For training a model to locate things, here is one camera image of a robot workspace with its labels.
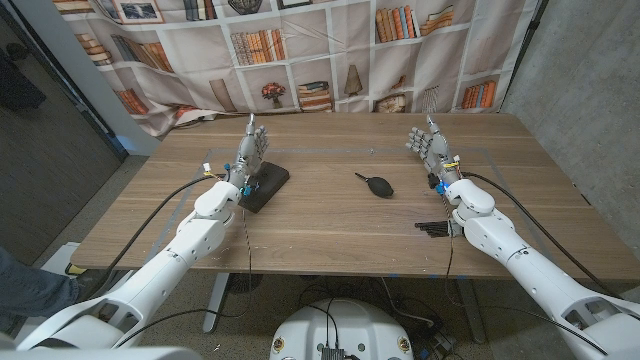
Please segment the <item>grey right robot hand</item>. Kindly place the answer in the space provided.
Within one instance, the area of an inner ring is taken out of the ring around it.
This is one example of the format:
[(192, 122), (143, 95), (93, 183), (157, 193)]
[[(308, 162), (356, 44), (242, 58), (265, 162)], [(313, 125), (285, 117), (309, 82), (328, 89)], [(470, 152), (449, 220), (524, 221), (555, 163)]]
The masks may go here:
[(428, 173), (429, 186), (444, 192), (461, 179), (459, 157), (454, 156), (446, 137), (432, 115), (426, 117), (428, 129), (413, 127), (405, 146), (422, 160)]

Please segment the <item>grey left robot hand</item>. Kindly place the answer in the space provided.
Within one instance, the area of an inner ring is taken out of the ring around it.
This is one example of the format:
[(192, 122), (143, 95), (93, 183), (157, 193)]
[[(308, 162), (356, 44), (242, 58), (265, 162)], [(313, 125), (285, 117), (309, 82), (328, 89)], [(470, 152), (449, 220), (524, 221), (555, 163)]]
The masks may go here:
[(268, 145), (267, 130), (264, 126), (256, 126), (256, 116), (251, 113), (227, 181), (237, 188), (243, 188), (259, 172)]

